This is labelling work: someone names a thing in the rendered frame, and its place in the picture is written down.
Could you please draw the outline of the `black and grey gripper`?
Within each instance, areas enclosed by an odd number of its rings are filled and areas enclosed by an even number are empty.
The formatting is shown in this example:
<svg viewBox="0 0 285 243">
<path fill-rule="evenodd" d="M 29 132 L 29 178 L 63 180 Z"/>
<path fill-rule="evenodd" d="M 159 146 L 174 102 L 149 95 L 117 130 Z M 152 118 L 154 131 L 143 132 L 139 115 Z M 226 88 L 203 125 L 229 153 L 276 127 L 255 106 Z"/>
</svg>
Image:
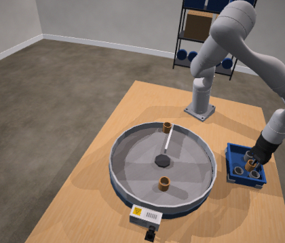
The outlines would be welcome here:
<svg viewBox="0 0 285 243">
<path fill-rule="evenodd" d="M 251 148 L 249 154 L 254 158 L 252 165 L 258 162 L 255 168 L 266 164 L 270 159 L 272 153 L 276 151 L 279 145 L 285 138 L 285 133 L 279 133 L 269 126 L 269 122 L 261 131 L 261 135 L 256 141 L 255 146 Z"/>
</svg>

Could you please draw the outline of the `blue crate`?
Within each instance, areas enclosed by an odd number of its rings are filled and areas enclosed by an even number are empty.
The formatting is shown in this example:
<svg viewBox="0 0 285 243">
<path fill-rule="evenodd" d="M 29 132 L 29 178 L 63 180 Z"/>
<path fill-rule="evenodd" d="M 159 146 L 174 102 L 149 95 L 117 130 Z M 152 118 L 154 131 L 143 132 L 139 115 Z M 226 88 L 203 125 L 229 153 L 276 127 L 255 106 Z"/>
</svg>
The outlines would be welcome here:
<svg viewBox="0 0 285 243">
<path fill-rule="evenodd" d="M 251 150 L 251 148 L 252 147 L 237 145 L 233 143 L 227 144 L 227 147 L 225 147 L 227 183 L 235 183 L 239 185 L 254 187 L 256 189 L 262 189 L 263 185 L 267 183 L 263 165 L 260 165 L 258 168 L 254 168 L 254 170 L 260 174 L 260 177 L 258 179 L 248 177 L 250 172 L 246 171 L 244 168 L 247 162 L 243 160 L 243 157 L 247 151 Z M 233 174 L 233 169 L 236 166 L 243 169 L 244 173 L 242 176 Z"/>
</svg>

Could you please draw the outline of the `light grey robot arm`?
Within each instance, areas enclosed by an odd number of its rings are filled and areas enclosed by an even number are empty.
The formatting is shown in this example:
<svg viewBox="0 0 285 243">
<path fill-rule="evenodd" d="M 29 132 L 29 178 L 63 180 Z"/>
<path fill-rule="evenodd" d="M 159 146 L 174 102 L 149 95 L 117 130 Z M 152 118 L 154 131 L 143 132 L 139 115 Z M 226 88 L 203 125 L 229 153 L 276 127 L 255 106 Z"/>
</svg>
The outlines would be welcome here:
<svg viewBox="0 0 285 243">
<path fill-rule="evenodd" d="M 210 27 L 198 55 L 191 62 L 193 81 L 192 111 L 204 114 L 208 110 L 215 66 L 230 53 L 252 69 L 285 104 L 285 65 L 273 56 L 253 52 L 244 43 L 254 27 L 257 15 L 247 1 L 232 1 L 219 14 Z M 200 72 L 201 71 L 201 72 Z M 285 133 L 285 109 L 278 109 L 269 120 L 269 126 Z"/>
</svg>

